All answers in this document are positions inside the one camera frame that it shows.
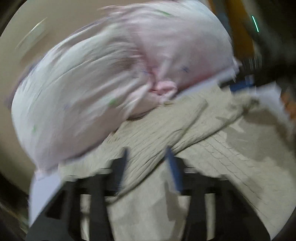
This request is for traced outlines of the beige cable-knit sweater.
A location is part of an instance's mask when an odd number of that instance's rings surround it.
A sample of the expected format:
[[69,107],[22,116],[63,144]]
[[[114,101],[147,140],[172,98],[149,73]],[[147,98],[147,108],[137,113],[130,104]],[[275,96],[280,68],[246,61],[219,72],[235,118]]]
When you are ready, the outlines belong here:
[[115,239],[179,240],[189,199],[177,196],[163,162],[171,146],[203,174],[229,177],[275,237],[295,208],[294,131],[279,97],[273,87],[255,94],[216,86],[195,91],[124,122],[93,151],[61,164],[59,174],[91,176],[128,147],[121,191],[108,199]]

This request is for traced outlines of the lavender bed sheet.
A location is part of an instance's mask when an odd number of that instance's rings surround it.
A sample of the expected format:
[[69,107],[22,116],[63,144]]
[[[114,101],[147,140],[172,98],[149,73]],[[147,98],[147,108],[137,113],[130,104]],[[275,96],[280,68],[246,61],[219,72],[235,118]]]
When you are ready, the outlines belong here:
[[[248,93],[258,99],[276,117],[278,122],[284,124],[285,127],[289,126],[287,114],[284,112],[283,105],[280,102],[281,88],[275,82],[257,88],[244,89],[236,92],[235,95],[239,93]],[[61,178],[56,169],[44,178],[32,178],[28,199],[29,226],[34,223],[39,213],[60,185]]]

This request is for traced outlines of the pink floral pillow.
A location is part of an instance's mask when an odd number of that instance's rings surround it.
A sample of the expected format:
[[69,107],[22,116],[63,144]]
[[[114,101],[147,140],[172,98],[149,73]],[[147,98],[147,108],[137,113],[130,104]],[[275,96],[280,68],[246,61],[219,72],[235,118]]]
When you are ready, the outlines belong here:
[[108,6],[23,75],[11,97],[13,125],[44,173],[235,65],[229,34],[199,1]]

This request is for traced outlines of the white wall switch plate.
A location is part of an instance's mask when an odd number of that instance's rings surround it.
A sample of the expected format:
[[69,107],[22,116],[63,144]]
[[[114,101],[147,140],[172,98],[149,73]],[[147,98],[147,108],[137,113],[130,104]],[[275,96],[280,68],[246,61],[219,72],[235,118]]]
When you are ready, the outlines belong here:
[[47,18],[38,22],[23,39],[17,44],[16,50],[22,49],[28,51],[48,34]]

